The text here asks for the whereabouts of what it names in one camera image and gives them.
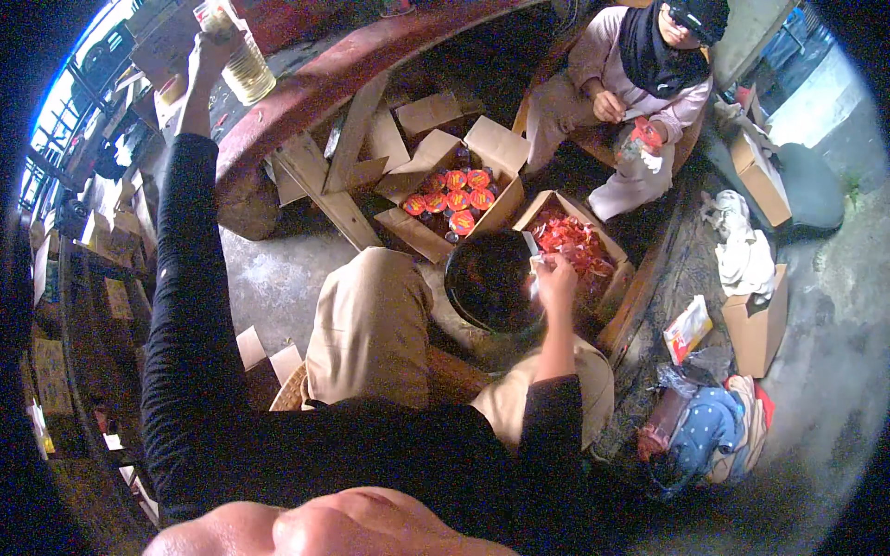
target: plastic bottle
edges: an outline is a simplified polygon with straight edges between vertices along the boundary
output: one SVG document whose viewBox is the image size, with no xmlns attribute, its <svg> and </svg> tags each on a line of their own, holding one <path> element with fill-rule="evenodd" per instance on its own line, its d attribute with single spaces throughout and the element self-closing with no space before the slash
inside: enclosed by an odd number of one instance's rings
<svg viewBox="0 0 890 556">
<path fill-rule="evenodd" d="M 202 31 L 227 38 L 238 32 L 234 21 L 219 0 L 208 0 L 192 12 Z M 229 63 L 222 70 L 222 78 L 245 106 L 250 106 L 269 94 L 278 82 L 266 65 L 266 60 L 249 30 L 244 36 L 244 44 L 231 55 Z"/>
</svg>

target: woman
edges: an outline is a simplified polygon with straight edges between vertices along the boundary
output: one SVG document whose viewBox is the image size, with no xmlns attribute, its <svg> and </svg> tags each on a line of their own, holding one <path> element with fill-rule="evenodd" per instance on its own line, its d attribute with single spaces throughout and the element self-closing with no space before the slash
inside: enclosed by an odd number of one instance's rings
<svg viewBox="0 0 890 556">
<path fill-rule="evenodd" d="M 661 197 L 672 185 L 674 145 L 711 92 L 700 48 L 723 37 L 728 18 L 726 0 L 656 1 L 648 8 L 599 12 L 571 50 L 565 73 L 531 93 L 528 172 L 550 162 L 576 128 L 620 124 L 642 113 L 664 145 L 660 169 L 652 171 L 640 159 L 619 163 L 587 201 L 605 222 Z"/>
<path fill-rule="evenodd" d="M 580 449 L 613 391 L 572 334 L 577 277 L 561 256 L 538 269 L 540 353 L 472 405 L 428 406 L 432 294 L 408 255 L 369 248 L 322 287 L 306 352 L 316 409 L 250 411 L 208 139 L 235 47 L 197 37 L 160 192 L 142 436 L 162 518 L 181 523 L 147 553 L 576 553 Z"/>
</svg>

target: clothing pile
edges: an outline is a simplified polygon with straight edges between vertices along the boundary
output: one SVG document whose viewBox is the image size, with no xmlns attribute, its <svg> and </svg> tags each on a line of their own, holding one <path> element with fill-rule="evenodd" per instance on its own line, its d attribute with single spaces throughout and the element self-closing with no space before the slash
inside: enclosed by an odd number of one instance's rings
<svg viewBox="0 0 890 556">
<path fill-rule="evenodd" d="M 775 287 L 773 253 L 764 232 L 751 229 L 745 198 L 731 189 L 717 193 L 713 199 L 702 191 L 701 198 L 701 219 L 725 241 L 715 250 L 724 293 L 757 294 L 756 304 L 769 300 Z"/>
<path fill-rule="evenodd" d="M 731 376 L 723 387 L 700 386 L 669 364 L 659 366 L 659 380 L 667 390 L 637 440 L 650 496 L 666 501 L 691 483 L 743 479 L 772 424 L 775 406 L 766 392 L 750 376 Z"/>
</svg>

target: white cloth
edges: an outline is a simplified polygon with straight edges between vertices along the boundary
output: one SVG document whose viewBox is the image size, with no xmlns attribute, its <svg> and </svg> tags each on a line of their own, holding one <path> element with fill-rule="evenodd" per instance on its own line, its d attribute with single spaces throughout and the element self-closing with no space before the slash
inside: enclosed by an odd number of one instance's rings
<svg viewBox="0 0 890 556">
<path fill-rule="evenodd" d="M 773 253 L 764 232 L 751 229 L 745 198 L 730 189 L 717 193 L 714 199 L 706 192 L 701 197 L 702 220 L 709 222 L 726 242 L 715 249 L 724 293 L 760 294 L 758 302 L 770 299 L 775 276 Z"/>
</svg>

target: concrete floor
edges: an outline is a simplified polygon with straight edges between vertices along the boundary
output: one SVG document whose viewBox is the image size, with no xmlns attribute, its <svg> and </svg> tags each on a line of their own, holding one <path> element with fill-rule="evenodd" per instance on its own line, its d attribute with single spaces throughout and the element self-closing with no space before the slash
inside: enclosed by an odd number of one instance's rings
<svg viewBox="0 0 890 556">
<path fill-rule="evenodd" d="M 881 143 L 867 113 L 815 147 L 836 171 L 867 170 L 843 227 L 778 249 L 789 265 L 789 322 L 762 381 L 777 409 L 757 467 L 734 489 L 669 507 L 595 484 L 603 502 L 594 527 L 626 552 L 809 552 L 853 493 L 890 400 L 890 188 L 885 159 L 868 154 Z M 308 202 L 287 212 L 297 223 L 286 237 L 254 243 L 221 230 L 235 332 L 256 326 L 269 354 L 289 342 L 305 353 L 325 276 L 356 254 Z"/>
</svg>

